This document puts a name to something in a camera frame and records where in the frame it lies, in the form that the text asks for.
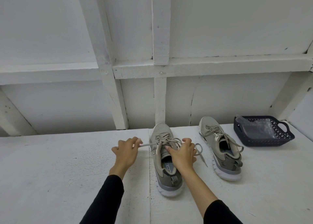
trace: hand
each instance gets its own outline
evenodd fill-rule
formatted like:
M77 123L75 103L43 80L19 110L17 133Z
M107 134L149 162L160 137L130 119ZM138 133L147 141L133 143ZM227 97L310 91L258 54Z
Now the hand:
M169 146L165 146L166 150L172 156L174 166L179 170L180 173L186 170L193 170L193 163L197 160L194 156L197 153L195 144L191 143L190 138L184 138L184 143L178 151L175 151Z
M128 168L135 163L140 144L142 141L137 137L128 138L127 141L119 140L118 147L112 147L116 160L109 175L117 175L123 179Z

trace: left hand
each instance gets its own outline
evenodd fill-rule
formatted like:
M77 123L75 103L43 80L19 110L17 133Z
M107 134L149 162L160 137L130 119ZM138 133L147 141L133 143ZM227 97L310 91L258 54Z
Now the left hand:
M112 147L116 160L109 175L117 175L123 179L126 171L135 163L140 144L142 141L137 137L128 138L127 141L119 140L118 147Z

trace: right hand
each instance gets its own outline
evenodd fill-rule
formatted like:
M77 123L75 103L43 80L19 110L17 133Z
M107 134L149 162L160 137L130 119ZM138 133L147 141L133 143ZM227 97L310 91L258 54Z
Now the right hand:
M193 163L197 160L194 156L197 153L195 144L191 143L190 138L183 138L184 143L178 151L175 151L169 146L165 146L168 153L172 156L172 162L174 166L181 173L182 171L192 169Z

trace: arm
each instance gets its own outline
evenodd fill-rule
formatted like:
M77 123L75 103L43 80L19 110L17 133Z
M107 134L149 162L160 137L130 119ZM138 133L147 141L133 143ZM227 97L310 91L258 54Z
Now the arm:
M90 205L81 224L84 223L114 223L124 194L123 178L126 171L135 162L141 139L134 137L126 142L119 140L118 147L112 151L116 155L114 166L102 188Z
M194 171L193 163L197 160L194 157L197 150L195 145L191 143L191 139L184 138L183 141L185 143L178 151L168 146L166 146L166 150L172 156L175 167L187 184L204 223L241 223Z

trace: plastic bag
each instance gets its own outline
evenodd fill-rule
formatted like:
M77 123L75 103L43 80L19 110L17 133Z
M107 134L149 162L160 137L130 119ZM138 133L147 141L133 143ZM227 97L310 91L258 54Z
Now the plastic bag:
M236 115L236 121L241 125L244 133L252 139L276 139L271 120L269 118L259 119L253 122Z

